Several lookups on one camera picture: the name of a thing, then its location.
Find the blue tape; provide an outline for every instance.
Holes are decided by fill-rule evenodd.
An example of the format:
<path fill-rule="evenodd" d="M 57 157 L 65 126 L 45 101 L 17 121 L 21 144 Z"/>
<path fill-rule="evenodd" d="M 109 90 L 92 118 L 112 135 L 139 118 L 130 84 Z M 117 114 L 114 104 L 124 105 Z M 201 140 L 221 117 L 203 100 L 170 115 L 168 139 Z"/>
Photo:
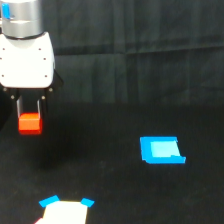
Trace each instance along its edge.
<path fill-rule="evenodd" d="M 171 145 L 165 143 L 174 141 L 177 142 L 177 137 L 141 137 L 140 145 L 141 145 L 142 160 L 151 164 L 185 163 L 186 157 L 180 156 L 179 149 L 176 143 L 173 145 L 172 143 Z"/>
<path fill-rule="evenodd" d="M 52 203 L 54 203 L 54 202 L 56 202 L 56 201 L 60 201 L 57 195 L 52 196 L 52 197 L 47 198 L 47 199 L 44 199 L 44 200 L 42 200 L 42 201 L 39 201 L 39 204 L 40 204 L 43 208 L 45 208 L 47 205 L 52 204 Z"/>
<path fill-rule="evenodd" d="M 83 198 L 81 201 L 81 204 L 86 205 L 87 207 L 91 207 L 95 202 L 92 200 L 89 200 L 87 198 Z"/>
<path fill-rule="evenodd" d="M 2 4 L 2 12 L 3 12 L 3 17 L 5 17 L 6 19 L 10 19 L 9 4 L 7 3 Z"/>

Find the black table surface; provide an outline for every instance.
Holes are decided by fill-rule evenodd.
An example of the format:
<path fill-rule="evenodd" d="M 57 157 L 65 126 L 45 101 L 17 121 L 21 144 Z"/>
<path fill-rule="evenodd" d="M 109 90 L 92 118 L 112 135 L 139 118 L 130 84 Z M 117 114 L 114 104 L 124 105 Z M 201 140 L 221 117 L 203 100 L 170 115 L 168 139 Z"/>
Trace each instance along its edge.
<path fill-rule="evenodd" d="M 142 161 L 141 136 L 177 136 L 184 165 Z M 39 201 L 95 201 L 87 224 L 224 222 L 224 108 L 57 105 L 41 136 L 16 113 L 0 132 L 0 223 L 32 224 Z"/>

